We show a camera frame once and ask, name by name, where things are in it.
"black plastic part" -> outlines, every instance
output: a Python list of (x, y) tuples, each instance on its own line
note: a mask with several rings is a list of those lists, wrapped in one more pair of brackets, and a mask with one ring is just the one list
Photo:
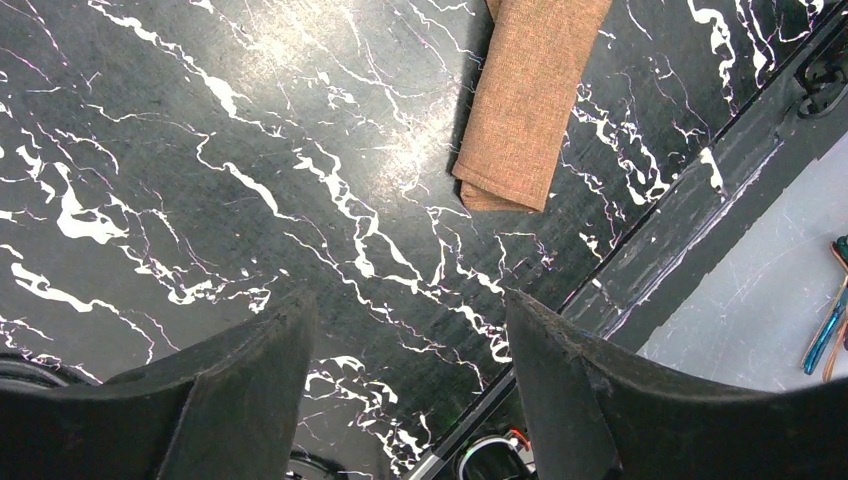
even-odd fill
[(507, 331), (539, 478), (845, 478), (848, 380), (772, 394), (693, 377), (510, 292)]
[(101, 386), (0, 383), (3, 478), (284, 478), (315, 303), (281, 305)]
[(69, 385), (87, 385), (87, 382), (61, 366), (42, 365), (16, 355), (0, 355), (0, 390), (31, 392)]
[(291, 480), (348, 480), (345, 468), (338, 463), (300, 450), (291, 452), (287, 479)]
[(829, 115), (848, 96), (848, 18), (804, 62), (799, 83), (807, 91), (798, 106), (802, 119)]

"gray surface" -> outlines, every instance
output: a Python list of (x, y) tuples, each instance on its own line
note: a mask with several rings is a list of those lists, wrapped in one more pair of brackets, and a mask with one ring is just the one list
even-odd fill
[[(768, 391), (821, 382), (801, 356), (844, 272), (828, 243), (848, 233), (848, 135), (814, 161), (657, 328), (639, 354), (722, 383)], [(848, 352), (834, 377), (848, 375)]]

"black marble surface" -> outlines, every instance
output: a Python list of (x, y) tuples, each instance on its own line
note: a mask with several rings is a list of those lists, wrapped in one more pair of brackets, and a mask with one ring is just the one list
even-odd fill
[(483, 0), (0, 0), (0, 333), (105, 380), (312, 289), (296, 443), (396, 477), (509, 362), (503, 289), (561, 307), (825, 8), (616, 1), (525, 215), (447, 173)]

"folded towel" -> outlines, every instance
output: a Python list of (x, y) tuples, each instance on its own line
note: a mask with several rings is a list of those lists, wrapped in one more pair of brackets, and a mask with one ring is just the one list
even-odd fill
[(469, 209), (540, 212), (612, 0), (487, 1), (495, 30), (452, 173)]

